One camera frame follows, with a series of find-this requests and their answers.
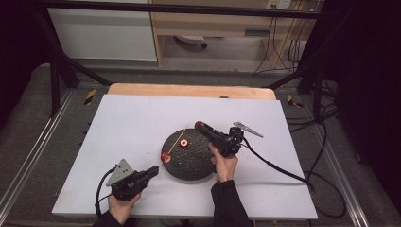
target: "person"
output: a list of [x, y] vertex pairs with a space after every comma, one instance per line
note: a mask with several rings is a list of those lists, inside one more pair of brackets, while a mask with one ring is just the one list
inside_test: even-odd
[[[218, 149], [209, 143], [209, 149], [215, 155], [212, 163], [216, 165], [216, 183], [212, 186], [212, 198], [215, 204], [213, 226], [251, 227], [250, 220], [236, 191], [234, 182], [235, 167], [238, 158], [231, 155], [224, 158]], [[130, 201], [119, 201], [115, 196], [108, 198], [109, 211], [107, 211], [94, 224], [95, 227], [129, 226], [127, 220], [131, 209], [141, 198], [136, 195]]]

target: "white tabletop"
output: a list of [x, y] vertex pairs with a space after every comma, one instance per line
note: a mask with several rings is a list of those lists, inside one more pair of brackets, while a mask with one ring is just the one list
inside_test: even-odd
[[[281, 168], [303, 176], [279, 101], [105, 95], [68, 175], [52, 213], [94, 217], [97, 186], [102, 176], [124, 158], [138, 171], [159, 166], [135, 204], [136, 218], [207, 218], [214, 204], [214, 173], [186, 182], [171, 176], [160, 161], [163, 143], [173, 132], [197, 121], [228, 133], [240, 121], [264, 135], [245, 132], [256, 152]], [[235, 184], [250, 219], [312, 219], [317, 214], [307, 186], [264, 164], [246, 148], [237, 154]], [[100, 197], [111, 192], [102, 187]], [[107, 211], [107, 202], [100, 204]]]

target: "red ring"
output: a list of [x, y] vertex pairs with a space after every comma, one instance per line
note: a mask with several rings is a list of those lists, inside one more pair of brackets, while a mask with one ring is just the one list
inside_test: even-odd
[[188, 147], [188, 141], [187, 141], [186, 139], [182, 139], [182, 140], [180, 141], [180, 147], [181, 147], [181, 148], [186, 148], [186, 147]]

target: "black sleeve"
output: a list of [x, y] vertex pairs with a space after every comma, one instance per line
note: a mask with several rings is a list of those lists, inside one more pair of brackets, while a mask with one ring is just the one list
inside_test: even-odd
[[110, 214], [110, 212], [106, 212], [99, 218], [93, 227], [121, 227], [120, 223]]
[[233, 180], [217, 182], [212, 187], [215, 203], [214, 227], [251, 227], [247, 212], [239, 199]]

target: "black metal frame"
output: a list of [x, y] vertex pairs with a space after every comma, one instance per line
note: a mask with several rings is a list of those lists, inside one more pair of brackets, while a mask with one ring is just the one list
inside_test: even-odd
[[[110, 2], [85, 2], [85, 1], [62, 1], [62, 0], [35, 0], [30, 5], [32, 13], [37, 23], [49, 41], [54, 60], [51, 64], [52, 74], [52, 116], [60, 107], [60, 75], [67, 87], [78, 87], [79, 81], [73, 69], [79, 70], [86, 76], [100, 82], [103, 85], [111, 85], [112, 82], [100, 77], [88, 70], [84, 66], [70, 59], [62, 50], [57, 34], [44, 19], [44, 10], [53, 9], [91, 9], [91, 10], [113, 10], [113, 11], [143, 11], [143, 12], [170, 12], [170, 13], [198, 13], [215, 15], [234, 15], [234, 16], [255, 16], [255, 17], [282, 17], [282, 18], [302, 18], [338, 21], [341, 15], [336, 12], [325, 11], [296, 11], [296, 10], [277, 10], [277, 9], [249, 9], [249, 8], [226, 8], [226, 7], [206, 7], [206, 6], [187, 6], [187, 5], [162, 5], [162, 4], [138, 4], [138, 3], [110, 3]], [[310, 69], [310, 64], [303, 68], [298, 68], [297, 72], [281, 79], [265, 88], [276, 89], [281, 85], [300, 77]]]

